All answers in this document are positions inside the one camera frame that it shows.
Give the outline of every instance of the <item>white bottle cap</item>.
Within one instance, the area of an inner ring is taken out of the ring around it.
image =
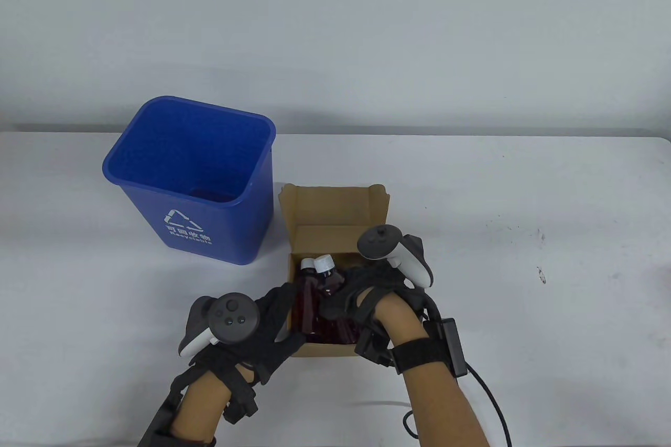
[[[300,261],[300,270],[314,269],[314,267],[315,267],[314,258],[304,258],[303,260]]]
[[[315,269],[317,274],[326,272],[327,270],[335,269],[336,265],[333,263],[333,257],[331,255],[321,255],[315,258]]]

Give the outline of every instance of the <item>recycling symbol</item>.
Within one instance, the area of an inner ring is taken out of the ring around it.
[[[170,210],[163,219],[166,224],[170,224],[174,227],[187,228],[190,231],[203,232],[203,228],[199,224],[195,223],[193,220],[190,220],[185,214],[178,210]]]

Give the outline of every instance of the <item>cardboard flap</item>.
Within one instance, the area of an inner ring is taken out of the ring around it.
[[[386,222],[389,195],[370,187],[283,186],[282,215],[294,253],[355,253],[366,229]]]

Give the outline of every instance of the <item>dark red liquid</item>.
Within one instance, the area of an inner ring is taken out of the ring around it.
[[[302,269],[296,278],[298,293],[296,305],[291,312],[294,330],[305,334],[307,342],[323,343],[323,323],[319,317],[319,291],[317,273],[314,269]]]
[[[334,294],[344,283],[345,278],[335,269],[317,275],[317,291],[324,297]],[[327,344],[355,344],[359,339],[359,328],[350,320],[324,320],[323,327]]]

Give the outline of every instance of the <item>black glove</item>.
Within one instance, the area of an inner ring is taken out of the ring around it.
[[[372,315],[377,303],[392,292],[405,300],[418,315],[424,308],[424,289],[405,286],[403,273],[391,267],[386,260],[345,270],[344,276],[345,284],[340,290],[322,299],[319,304],[319,314],[327,320],[349,318],[379,332],[382,328],[378,323],[372,323]],[[357,306],[357,298],[368,288],[372,288],[371,292],[361,306]]]
[[[286,282],[271,289],[266,296],[256,300],[261,319],[256,332],[249,339],[237,344],[208,344],[193,357],[196,368],[210,370],[231,391],[231,401],[223,413],[230,423],[237,423],[243,416],[251,416],[258,407],[252,386],[266,384],[273,372],[305,343],[305,335],[294,333],[281,342],[275,342],[287,320],[296,298],[296,287]],[[254,371],[254,382],[248,384],[235,368],[242,365]]]

